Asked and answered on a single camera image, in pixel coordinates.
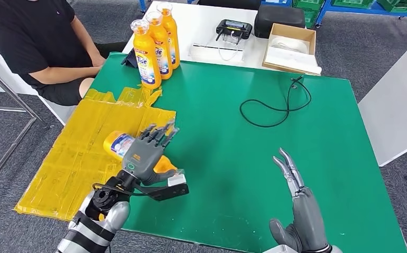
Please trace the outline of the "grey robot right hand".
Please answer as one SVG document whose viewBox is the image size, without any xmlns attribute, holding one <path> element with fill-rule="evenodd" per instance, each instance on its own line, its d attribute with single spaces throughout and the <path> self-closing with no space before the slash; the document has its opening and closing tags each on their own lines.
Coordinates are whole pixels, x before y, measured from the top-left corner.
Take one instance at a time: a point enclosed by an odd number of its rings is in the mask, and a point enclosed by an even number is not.
<svg viewBox="0 0 407 253">
<path fill-rule="evenodd" d="M 284 149 L 279 148 L 284 158 L 273 156 L 288 184 L 293 203 L 294 220 L 284 227 L 278 219 L 269 221 L 272 237 L 279 245 L 286 245 L 296 252 L 332 252 L 328 242 L 322 214 L 312 190 L 305 186 L 296 164 Z"/>
</svg>

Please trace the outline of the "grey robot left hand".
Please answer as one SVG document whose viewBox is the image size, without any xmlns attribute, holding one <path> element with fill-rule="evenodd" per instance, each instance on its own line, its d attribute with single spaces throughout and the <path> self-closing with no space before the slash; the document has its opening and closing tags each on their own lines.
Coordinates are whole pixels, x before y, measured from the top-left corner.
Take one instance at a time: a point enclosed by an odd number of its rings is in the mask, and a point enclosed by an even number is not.
<svg viewBox="0 0 407 253">
<path fill-rule="evenodd" d="M 161 127 L 156 127 L 154 123 L 149 125 L 132 142 L 123 157 L 123 169 L 135 176 L 145 186 L 166 181 L 176 174 L 174 169 L 168 169 L 166 172 L 154 171 L 166 146 L 178 132 L 174 123 L 174 120 L 170 120 Z"/>
</svg>

